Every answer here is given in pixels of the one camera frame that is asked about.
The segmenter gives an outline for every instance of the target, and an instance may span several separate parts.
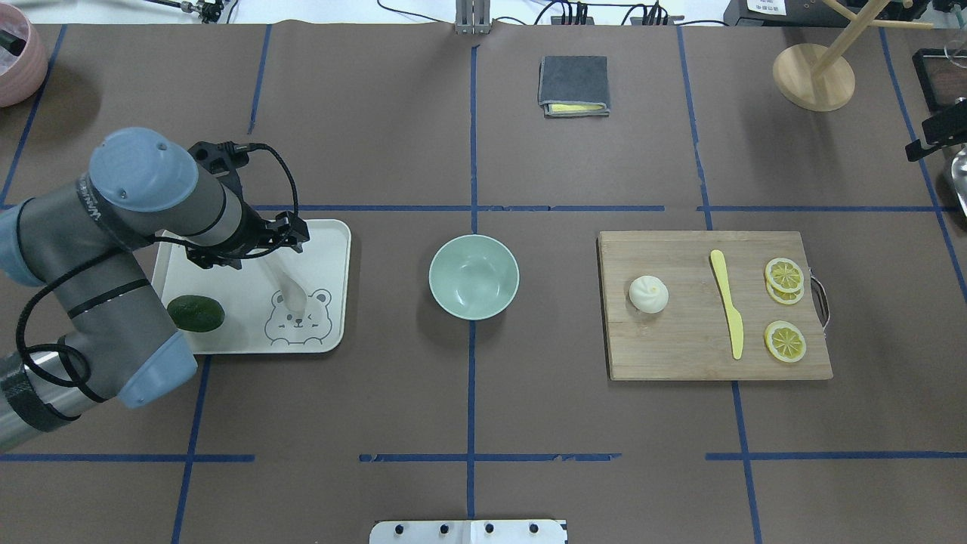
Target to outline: black handle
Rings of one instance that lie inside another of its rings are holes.
[[[27,41],[14,36],[6,30],[0,30],[0,47],[5,48],[14,57],[18,57],[23,52],[23,49],[27,47]]]

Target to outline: round wooden base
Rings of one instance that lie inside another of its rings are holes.
[[[812,78],[812,67],[824,52],[823,45],[799,44],[776,57],[773,79],[782,96],[812,111],[833,111],[846,106],[856,89],[856,76],[845,59],[837,58],[826,72]]]

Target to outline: gray cloth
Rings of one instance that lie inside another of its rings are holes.
[[[607,57],[546,56],[541,60],[538,104],[549,117],[607,115],[611,96],[607,86]],[[552,111],[551,105],[600,106],[600,109]]]

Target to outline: bear drawing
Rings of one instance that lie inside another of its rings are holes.
[[[326,289],[317,289],[308,296],[306,311],[301,317],[293,316],[285,306],[282,291],[272,295],[272,315],[265,322],[265,336],[272,344],[277,340],[287,344],[305,344],[309,340],[322,340],[333,331],[329,318],[329,301],[333,296]]]

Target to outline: mint green bowl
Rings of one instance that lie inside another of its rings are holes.
[[[429,290],[454,316],[480,320],[507,308],[517,294],[520,270],[511,250],[482,234],[447,242],[429,265]]]

